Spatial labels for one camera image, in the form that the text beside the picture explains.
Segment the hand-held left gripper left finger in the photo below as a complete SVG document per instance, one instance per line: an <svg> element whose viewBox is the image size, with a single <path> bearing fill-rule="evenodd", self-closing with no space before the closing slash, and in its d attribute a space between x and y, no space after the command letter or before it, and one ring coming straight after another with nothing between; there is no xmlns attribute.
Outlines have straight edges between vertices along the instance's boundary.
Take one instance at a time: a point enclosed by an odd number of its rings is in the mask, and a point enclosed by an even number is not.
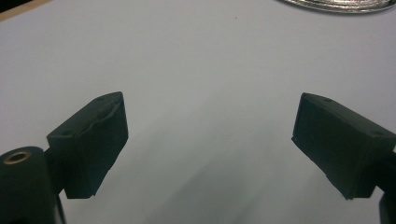
<svg viewBox="0 0 396 224"><path fill-rule="evenodd" d="M48 136L46 160L55 193L88 199L100 188L128 140L120 91L99 96Z"/></svg>

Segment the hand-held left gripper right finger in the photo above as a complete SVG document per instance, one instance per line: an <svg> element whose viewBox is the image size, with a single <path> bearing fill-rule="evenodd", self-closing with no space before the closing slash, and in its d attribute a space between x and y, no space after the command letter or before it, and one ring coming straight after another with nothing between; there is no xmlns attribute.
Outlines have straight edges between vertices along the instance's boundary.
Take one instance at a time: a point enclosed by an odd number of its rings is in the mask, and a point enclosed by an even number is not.
<svg viewBox="0 0 396 224"><path fill-rule="evenodd" d="M291 140L348 200L396 198L396 134L332 99L301 95Z"/></svg>

